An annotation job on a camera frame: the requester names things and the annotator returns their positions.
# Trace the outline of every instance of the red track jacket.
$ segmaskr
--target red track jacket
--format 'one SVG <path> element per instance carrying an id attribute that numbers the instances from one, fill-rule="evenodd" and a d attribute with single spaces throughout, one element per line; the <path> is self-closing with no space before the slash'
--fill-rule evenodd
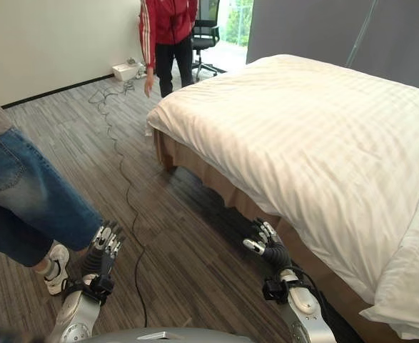
<path id="1" fill-rule="evenodd" d="M 141 0 L 139 40 L 147 67 L 155 67 L 155 45 L 177 44 L 196 18 L 198 0 Z"/>

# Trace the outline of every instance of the leg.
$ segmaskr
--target leg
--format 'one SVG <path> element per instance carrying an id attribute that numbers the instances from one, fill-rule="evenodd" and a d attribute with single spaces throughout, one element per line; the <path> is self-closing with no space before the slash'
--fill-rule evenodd
<path id="1" fill-rule="evenodd" d="M 43 269 L 53 239 L 0 207 L 0 252 L 25 267 Z"/>
<path id="2" fill-rule="evenodd" d="M 99 213 L 16 129 L 0 136 L 0 207 L 74 251 L 85 249 L 101 224 Z"/>
<path id="3" fill-rule="evenodd" d="M 192 61 L 193 49 L 191 35 L 189 34 L 180 43 L 175 45 L 176 61 L 178 62 L 179 73 L 181 74 L 182 88 L 193 84 Z"/>
<path id="4" fill-rule="evenodd" d="M 157 76 L 160 79 L 160 94 L 164 98 L 173 91 L 171 68 L 173 68 L 173 46 L 157 44 L 155 50 Z"/>

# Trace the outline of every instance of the sneaker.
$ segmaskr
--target sneaker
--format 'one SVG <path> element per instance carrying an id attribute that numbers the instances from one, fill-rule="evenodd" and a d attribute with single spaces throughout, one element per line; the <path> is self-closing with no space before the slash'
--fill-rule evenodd
<path id="1" fill-rule="evenodd" d="M 61 292 L 63 281 L 68 279 L 66 265 L 69 261 L 69 251 L 63 245 L 57 244 L 49 253 L 49 259 L 52 261 L 58 261 L 60 265 L 60 273 L 52 280 L 44 280 L 44 283 L 46 284 L 47 289 L 51 295 L 57 295 Z"/>

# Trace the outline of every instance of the denim shorts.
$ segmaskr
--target denim shorts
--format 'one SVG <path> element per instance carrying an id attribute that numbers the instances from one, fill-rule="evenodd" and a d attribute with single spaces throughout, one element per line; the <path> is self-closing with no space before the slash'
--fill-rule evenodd
<path id="1" fill-rule="evenodd" d="M 32 267 L 54 240 L 87 247 L 100 225 L 100 214 L 18 129 L 0 135 L 0 252 Z"/>

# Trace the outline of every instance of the white bedsheet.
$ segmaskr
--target white bedsheet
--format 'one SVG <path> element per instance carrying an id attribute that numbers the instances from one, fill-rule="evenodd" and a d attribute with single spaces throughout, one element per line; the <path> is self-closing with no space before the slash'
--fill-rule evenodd
<path id="1" fill-rule="evenodd" d="M 278 55 L 176 91 L 147 120 L 285 217 L 375 305 L 363 315 L 419 336 L 419 89 Z"/>

